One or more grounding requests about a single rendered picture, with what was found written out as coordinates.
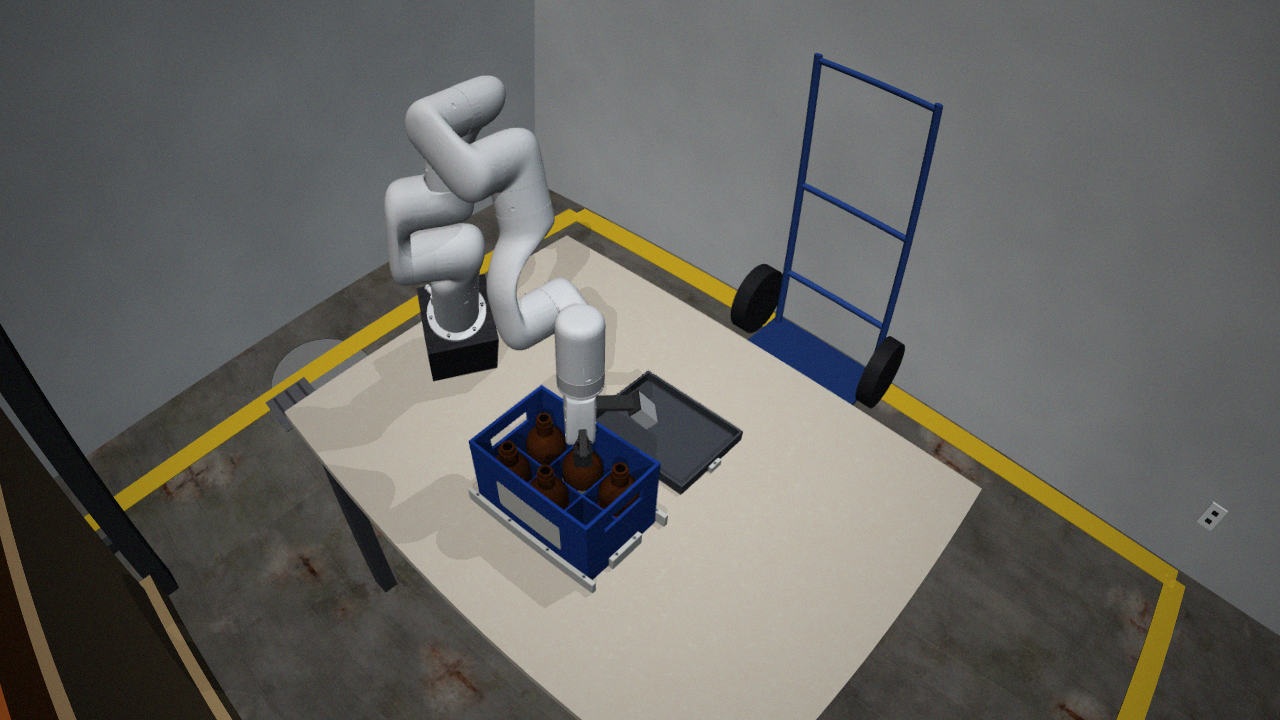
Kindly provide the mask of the dark blue crate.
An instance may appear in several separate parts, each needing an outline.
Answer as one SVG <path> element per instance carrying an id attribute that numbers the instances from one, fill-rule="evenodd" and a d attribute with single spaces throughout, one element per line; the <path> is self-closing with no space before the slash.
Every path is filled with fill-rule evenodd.
<path id="1" fill-rule="evenodd" d="M 524 413 L 527 419 L 492 446 L 492 438 Z M 527 483 L 497 460 L 500 443 L 508 439 L 518 446 L 518 454 L 530 462 L 532 477 L 538 477 L 538 468 L 541 464 L 527 455 L 526 438 L 529 430 L 536 427 L 540 413 L 548 413 L 553 425 L 564 434 L 563 398 L 549 398 L 516 413 L 492 436 L 485 450 L 483 448 L 475 469 L 479 493 L 579 571 L 594 579 L 609 566 L 611 556 L 637 530 L 644 533 L 655 523 L 660 462 L 596 421 L 595 443 L 591 443 L 591 450 L 602 457 L 604 465 L 604 477 L 600 480 L 581 495 L 562 479 L 562 462 L 573 450 L 573 445 L 566 445 L 568 450 L 550 462 L 556 477 L 564 482 L 570 492 L 571 505 L 563 510 L 529 486 L 531 480 Z M 607 509 L 602 509 L 598 506 L 598 489 L 602 480 L 611 474 L 614 462 L 625 462 L 628 474 L 636 482 Z M 614 514 L 637 493 L 639 498 L 614 518 Z"/>

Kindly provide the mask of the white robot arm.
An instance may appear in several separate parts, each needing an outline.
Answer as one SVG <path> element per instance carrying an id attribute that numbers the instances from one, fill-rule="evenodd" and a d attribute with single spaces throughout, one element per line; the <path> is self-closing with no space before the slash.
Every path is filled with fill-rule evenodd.
<path id="1" fill-rule="evenodd" d="M 556 334 L 557 386 L 571 397 L 590 397 L 605 382 L 602 313 L 564 278 L 517 299 L 518 275 L 556 217 L 531 131 L 502 129 L 475 142 L 504 102 L 502 81 L 479 76 L 410 106 L 404 129 L 425 159 L 425 174 L 397 179 L 387 188 L 390 274 L 404 286 L 434 281 L 425 286 L 428 323 L 442 340 L 460 342 L 477 334 L 486 319 L 479 293 L 485 240 L 476 225 L 461 222 L 472 215 L 474 202 L 492 196 L 500 234 L 488 269 L 486 297 L 497 331 L 515 350 Z"/>

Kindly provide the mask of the orange bottle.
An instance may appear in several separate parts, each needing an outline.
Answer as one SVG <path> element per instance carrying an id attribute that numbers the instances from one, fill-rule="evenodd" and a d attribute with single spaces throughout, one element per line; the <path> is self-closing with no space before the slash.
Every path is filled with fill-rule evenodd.
<path id="1" fill-rule="evenodd" d="M 636 479 L 628 474 L 628 466 L 625 462 L 616 462 L 611 474 L 605 477 L 599 486 L 598 506 L 607 509 L 616 498 L 620 497 L 620 495 L 625 492 L 625 489 L 628 488 L 628 486 L 632 486 L 634 482 L 636 482 Z M 639 493 L 631 498 L 623 509 L 616 512 L 614 518 L 618 518 L 621 512 L 625 512 L 625 510 L 628 509 L 636 498 L 639 498 Z"/>
<path id="2" fill-rule="evenodd" d="M 550 498 L 550 501 L 561 509 L 567 509 L 570 506 L 570 492 L 567 486 L 559 477 L 556 477 L 549 465 L 541 465 L 538 468 L 538 477 L 530 482 L 530 486 L 540 491 L 541 495 Z"/>
<path id="3" fill-rule="evenodd" d="M 529 432 L 526 448 L 530 457 L 541 465 L 556 461 L 566 451 L 564 434 L 553 425 L 548 413 L 540 413 L 536 427 Z"/>

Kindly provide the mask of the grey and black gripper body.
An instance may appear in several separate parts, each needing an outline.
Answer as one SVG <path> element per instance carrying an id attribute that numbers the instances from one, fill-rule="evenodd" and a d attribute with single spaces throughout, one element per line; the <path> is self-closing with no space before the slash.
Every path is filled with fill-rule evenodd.
<path id="1" fill-rule="evenodd" d="M 558 386 L 557 388 L 559 389 Z M 567 445 L 573 445 L 576 439 L 579 439 L 577 430 L 580 429 L 588 430 L 588 439 L 590 439 L 590 443 L 595 442 L 596 396 L 602 393 L 602 389 L 596 395 L 585 398 L 571 397 L 559 389 L 561 395 L 564 395 L 564 439 Z"/>

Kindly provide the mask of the brown glass bottle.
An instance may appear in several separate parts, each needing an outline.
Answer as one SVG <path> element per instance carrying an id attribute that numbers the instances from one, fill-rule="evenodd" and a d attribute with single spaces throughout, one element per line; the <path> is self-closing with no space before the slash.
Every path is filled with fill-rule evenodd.
<path id="1" fill-rule="evenodd" d="M 518 454 L 518 448 L 513 442 L 511 441 L 502 442 L 498 451 L 499 455 L 497 456 L 497 460 L 499 460 L 503 465 L 506 465 L 506 468 L 509 468 L 511 471 L 515 471 L 516 475 L 518 475 L 527 483 L 529 480 L 532 480 L 532 471 L 530 462 L 526 457 L 524 457 L 522 454 Z"/>
<path id="2" fill-rule="evenodd" d="M 591 486 L 600 480 L 603 475 L 603 462 L 602 457 L 593 451 L 593 468 L 573 468 L 573 450 L 564 456 L 562 462 L 562 479 L 573 489 L 579 492 L 586 492 Z"/>

